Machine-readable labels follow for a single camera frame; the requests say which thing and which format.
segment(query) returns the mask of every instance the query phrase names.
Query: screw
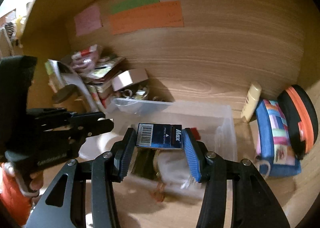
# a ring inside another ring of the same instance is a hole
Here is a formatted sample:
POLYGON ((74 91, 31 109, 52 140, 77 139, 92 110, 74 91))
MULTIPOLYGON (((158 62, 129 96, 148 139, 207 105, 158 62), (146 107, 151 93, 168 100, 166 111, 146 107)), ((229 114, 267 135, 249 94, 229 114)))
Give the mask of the screw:
POLYGON ((243 159, 242 160, 242 164, 244 164, 245 166, 250 166, 251 165, 251 161, 249 159, 243 159))
POLYGON ((207 157, 209 159, 214 159, 216 157, 216 154, 213 151, 208 151, 207 152, 207 157))
POLYGON ((103 154, 103 157, 104 157, 105 159, 111 158, 111 157, 112 157, 112 152, 111 152, 111 151, 105 152, 105 153, 103 154))
POLYGON ((70 159, 70 160, 68 160, 67 163, 68 163, 69 166, 73 166, 76 163, 76 160, 75 159, 70 159))

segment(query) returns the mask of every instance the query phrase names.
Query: orange sleeve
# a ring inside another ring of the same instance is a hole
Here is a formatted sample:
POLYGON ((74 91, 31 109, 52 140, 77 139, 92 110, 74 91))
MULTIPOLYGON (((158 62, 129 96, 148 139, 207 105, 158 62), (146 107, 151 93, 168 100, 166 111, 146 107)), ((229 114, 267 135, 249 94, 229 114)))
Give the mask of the orange sleeve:
POLYGON ((0 200, 11 217, 15 219, 18 225, 22 226, 26 224, 30 214, 31 198, 21 194, 15 178, 7 175, 2 168, 0 168, 0 175, 2 175, 0 200))

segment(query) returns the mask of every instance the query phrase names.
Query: sticky note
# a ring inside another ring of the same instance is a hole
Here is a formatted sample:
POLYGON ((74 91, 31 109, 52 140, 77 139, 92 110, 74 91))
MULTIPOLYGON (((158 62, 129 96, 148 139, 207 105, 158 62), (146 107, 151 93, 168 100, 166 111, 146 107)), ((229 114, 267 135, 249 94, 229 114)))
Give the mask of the sticky note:
POLYGON ((76 36, 88 34, 102 27, 98 4, 91 5, 75 17, 76 36))
POLYGON ((114 35, 139 29, 184 26, 180 1, 144 5, 110 15, 108 20, 114 35))
POLYGON ((133 9, 143 5, 153 4, 156 2, 160 2, 160 0, 125 0, 123 2, 111 6, 110 13, 116 14, 124 10, 133 9))

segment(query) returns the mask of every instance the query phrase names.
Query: barcode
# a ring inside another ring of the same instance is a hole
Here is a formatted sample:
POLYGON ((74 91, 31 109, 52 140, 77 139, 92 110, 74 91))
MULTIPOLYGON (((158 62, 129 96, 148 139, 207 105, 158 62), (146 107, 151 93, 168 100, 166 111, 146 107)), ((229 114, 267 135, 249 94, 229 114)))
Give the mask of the barcode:
POLYGON ((151 146, 153 124, 139 124, 137 144, 151 146))

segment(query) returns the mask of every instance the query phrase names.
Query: yellow bottle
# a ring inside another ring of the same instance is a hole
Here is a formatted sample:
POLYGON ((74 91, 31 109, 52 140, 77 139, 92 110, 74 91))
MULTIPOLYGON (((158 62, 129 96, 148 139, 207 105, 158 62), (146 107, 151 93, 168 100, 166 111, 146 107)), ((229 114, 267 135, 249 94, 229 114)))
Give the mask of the yellow bottle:
POLYGON ((261 86, 257 82, 253 82, 247 94, 247 100, 241 112, 241 119, 249 122, 259 102, 261 94, 261 86))

